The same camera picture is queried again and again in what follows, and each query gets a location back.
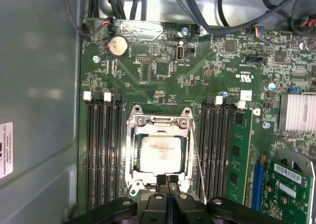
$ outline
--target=sticker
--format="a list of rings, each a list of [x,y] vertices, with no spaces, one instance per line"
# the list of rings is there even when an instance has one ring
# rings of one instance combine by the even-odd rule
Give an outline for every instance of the sticker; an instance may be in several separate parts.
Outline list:
[[[0,124],[0,179],[13,172],[13,123]]]
[[[282,166],[279,166],[278,164],[275,164],[275,171],[299,184],[302,184],[302,177],[288,170],[287,168],[284,168]]]
[[[285,186],[283,183],[280,183],[279,188],[291,197],[296,198],[296,192],[293,189]]]

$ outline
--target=screw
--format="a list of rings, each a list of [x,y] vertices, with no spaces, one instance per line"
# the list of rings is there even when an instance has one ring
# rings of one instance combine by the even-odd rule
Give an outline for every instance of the screw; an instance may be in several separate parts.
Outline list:
[[[187,35],[189,34],[189,29],[186,28],[186,27],[183,27],[183,28],[181,29],[181,34],[182,34],[183,36],[187,36]]]
[[[123,204],[123,205],[129,205],[129,204],[130,204],[130,201],[124,201],[122,204]]]
[[[215,203],[216,205],[221,205],[223,202],[222,202],[222,200],[214,199],[213,203]]]
[[[137,124],[138,125],[143,125],[144,124],[144,119],[143,118],[137,119]]]
[[[268,122],[264,122],[262,126],[264,129],[269,129],[271,127],[271,124]]]
[[[188,196],[186,194],[184,194],[184,193],[180,194],[179,197],[182,198],[182,199],[187,199],[188,198]]]
[[[100,59],[100,57],[99,57],[98,55],[95,55],[95,56],[93,56],[93,58],[92,58],[92,61],[93,61],[94,63],[98,63],[100,60],[101,60],[101,59]]]
[[[188,123],[187,123],[187,121],[186,121],[185,119],[181,119],[180,122],[179,122],[179,125],[180,125],[180,127],[182,127],[182,128],[186,127],[187,124],[188,124]]]

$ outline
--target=green circuit board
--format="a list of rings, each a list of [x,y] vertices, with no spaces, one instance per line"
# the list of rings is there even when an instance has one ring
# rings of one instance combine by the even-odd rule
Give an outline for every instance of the green circuit board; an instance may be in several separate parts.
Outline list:
[[[92,32],[102,22],[102,19],[88,18],[85,20],[85,30]],[[187,36],[180,34],[182,28],[188,29]],[[315,150],[316,138],[313,134],[300,134],[290,139],[287,134],[278,131],[277,122],[280,94],[316,89],[312,79],[316,52],[301,50],[298,43],[284,47],[271,46],[255,38],[254,34],[243,31],[222,36],[202,36],[203,31],[197,31],[197,27],[190,24],[115,20],[112,27],[105,27],[95,37],[82,41],[78,174],[80,214],[93,209],[95,205],[128,194],[124,180],[125,131],[126,120],[135,104],[141,105],[144,113],[161,115],[179,115],[188,107],[193,113],[199,135],[203,129],[200,126],[202,104],[208,96],[226,94],[236,104],[246,101],[242,112],[245,113],[246,127],[238,128],[234,115],[231,144],[246,146],[240,155],[247,159],[238,161],[238,173],[242,177],[238,177],[238,182],[234,178],[234,185],[227,185],[226,194],[248,207],[252,202],[254,167],[261,155],[272,155],[276,148],[307,155],[311,149]],[[264,31],[263,35],[275,43],[286,43],[293,37],[290,32]],[[113,57],[108,50],[108,42],[114,36],[122,36],[128,42],[128,52],[122,58]],[[177,59],[179,45],[183,48],[181,59]],[[276,84],[274,91],[267,89],[269,83]],[[119,95],[121,100],[120,111],[109,111],[107,117],[113,119],[112,116],[116,116],[115,125],[111,124],[108,134],[112,136],[107,141],[111,151],[102,149],[99,151],[101,156],[96,158],[99,161],[106,159],[100,174],[88,173],[88,170],[100,167],[88,167],[87,163],[90,153],[98,153],[98,150],[89,150],[87,145],[89,141],[94,141],[88,133],[96,130],[94,126],[89,126],[89,120],[98,118],[98,114],[83,99],[85,91],[92,94],[111,92],[112,95]],[[104,126],[102,121],[93,121],[98,126]],[[264,126],[266,123],[269,123],[269,128]],[[112,131],[119,131],[119,140],[113,138],[115,134],[112,135]],[[101,138],[102,134],[93,136],[104,139]],[[95,180],[96,176],[110,182],[107,186],[94,183],[91,180]],[[100,185],[102,192],[99,198],[87,194],[89,185],[93,185],[94,189]],[[239,190],[244,190],[244,195],[238,199],[232,198]],[[195,180],[190,191],[197,191]]]

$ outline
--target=heatsink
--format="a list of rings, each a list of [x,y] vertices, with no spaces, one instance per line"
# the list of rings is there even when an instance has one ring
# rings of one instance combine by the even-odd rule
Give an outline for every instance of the heatsink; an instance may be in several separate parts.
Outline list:
[[[280,102],[279,130],[316,132],[316,95],[283,94]]]

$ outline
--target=cable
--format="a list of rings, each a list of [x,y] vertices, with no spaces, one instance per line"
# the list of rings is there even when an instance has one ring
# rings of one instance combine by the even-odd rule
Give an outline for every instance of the cable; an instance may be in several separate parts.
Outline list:
[[[269,10],[272,10],[276,6],[271,0],[262,0],[262,2]],[[276,13],[286,20],[288,29],[291,30],[291,16],[282,9],[278,10]]]
[[[147,0],[142,0],[142,11],[140,15],[140,20],[146,20],[147,18]]]
[[[86,37],[86,38],[91,38],[93,36],[96,36],[105,26],[109,25],[110,24],[110,19],[106,19],[100,26],[98,26],[95,31],[93,31],[92,33],[90,34],[87,34],[85,33],[84,31],[82,31],[75,19],[73,18],[73,15],[71,13],[71,9],[70,9],[70,5],[69,5],[69,0],[64,0],[64,3],[65,3],[65,7],[66,7],[66,11],[67,11],[67,14],[68,14],[68,17],[71,21],[71,24],[73,25],[73,27],[75,28],[75,30],[82,36]]]
[[[112,10],[113,10],[113,14],[115,16],[116,19],[119,19],[119,9],[118,9],[118,6],[116,5],[116,2],[115,0],[109,0],[110,1],[110,4],[111,4],[111,7],[112,7]]]
[[[292,27],[292,30],[293,32],[295,32],[296,34],[300,35],[300,36],[305,36],[305,37],[315,37],[316,34],[311,34],[311,30],[313,30],[313,27],[311,27],[311,29],[309,29],[307,32],[302,32],[302,31],[299,31],[295,28],[294,26],[294,15],[295,15],[295,11],[296,11],[296,8],[297,8],[297,4],[298,4],[299,0],[296,0],[294,5],[293,5],[293,8],[292,8],[292,12],[291,12],[291,27]]]
[[[126,16],[125,16],[122,0],[115,0],[115,2],[117,3],[118,13],[121,15],[121,19],[126,20]]]
[[[223,0],[217,0],[217,10],[218,10],[218,15],[222,24],[224,26],[229,27],[229,24],[225,18],[224,11],[223,11]]]
[[[130,19],[130,20],[135,20],[138,1],[139,1],[139,0],[133,0],[132,9],[130,10],[130,15],[129,15],[129,19]]]
[[[200,22],[200,24],[202,25],[202,27],[210,34],[214,34],[214,35],[225,35],[225,34],[230,34],[232,32],[256,25],[266,19],[268,19],[270,16],[272,16],[273,14],[275,14],[278,10],[280,10],[281,8],[283,8],[285,5],[287,5],[288,3],[290,3],[292,0],[284,0],[282,1],[279,5],[277,5],[275,8],[273,8],[272,10],[266,12],[265,14],[251,20],[248,21],[246,23],[243,23],[241,25],[237,25],[237,26],[233,26],[233,27],[229,27],[229,28],[224,28],[224,29],[215,29],[215,28],[211,28],[207,22],[205,21],[201,11],[198,8],[198,5],[196,3],[195,0],[186,0],[190,10],[192,11],[192,13],[196,16],[197,20]]]
[[[180,8],[197,24],[200,25],[196,17],[192,14],[192,12],[184,5],[182,0],[176,0]]]
[[[192,120],[190,120],[190,127],[191,127],[192,136],[193,136],[193,139],[194,139],[194,147],[195,147],[196,154],[197,154],[197,167],[198,167],[198,171],[199,171],[199,175],[200,175],[201,183],[202,183],[202,194],[204,196],[203,197],[203,202],[204,202],[204,204],[206,204],[206,194],[205,194],[205,187],[204,187],[203,171],[202,171],[201,162],[199,161],[198,143],[197,143],[198,141],[197,141],[196,132],[194,130]]]

